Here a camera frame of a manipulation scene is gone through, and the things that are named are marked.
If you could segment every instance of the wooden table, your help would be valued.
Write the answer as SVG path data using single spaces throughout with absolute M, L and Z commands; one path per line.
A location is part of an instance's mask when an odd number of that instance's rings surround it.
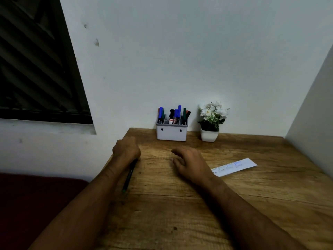
M 211 168 L 250 158 L 257 167 L 223 177 L 242 198 L 309 249 L 333 249 L 333 181 L 285 139 L 219 134 L 214 143 L 188 132 L 186 142 L 129 129 L 141 148 L 125 194 L 119 182 L 96 249 L 232 249 L 230 237 L 201 196 L 170 162 L 171 149 L 202 152 Z

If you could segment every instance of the white paper strip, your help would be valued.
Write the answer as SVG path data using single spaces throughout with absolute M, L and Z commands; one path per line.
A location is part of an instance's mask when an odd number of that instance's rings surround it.
M 254 166 L 257 166 L 257 164 L 255 164 L 252 160 L 250 160 L 249 158 L 240 160 L 240 161 L 236 161 L 224 166 L 220 166 L 218 168 L 213 168 L 212 172 L 218 176 L 224 176 L 224 175 L 228 175 L 246 168 L 252 168 Z

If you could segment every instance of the white pot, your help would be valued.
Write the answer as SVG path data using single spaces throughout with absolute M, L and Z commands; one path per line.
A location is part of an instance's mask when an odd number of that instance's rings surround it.
M 204 131 L 200 128 L 201 140 L 206 142 L 214 142 L 219 132 Z

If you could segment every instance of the person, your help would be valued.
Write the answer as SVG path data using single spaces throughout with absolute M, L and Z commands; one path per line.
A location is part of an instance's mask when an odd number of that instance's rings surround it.
M 121 173 L 141 154 L 134 137 L 118 140 L 112 151 L 106 167 L 51 221 L 29 250 L 82 250 L 93 246 Z M 172 152 L 183 159 L 172 159 L 178 172 L 216 201 L 240 248 L 306 249 L 215 176 L 199 151 L 183 146 Z

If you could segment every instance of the person's left arm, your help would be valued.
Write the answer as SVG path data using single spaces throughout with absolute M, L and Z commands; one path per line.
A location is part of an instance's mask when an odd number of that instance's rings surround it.
M 41 232 L 28 250 L 90 249 L 124 169 L 141 155 L 134 137 L 118 140 L 107 166 Z

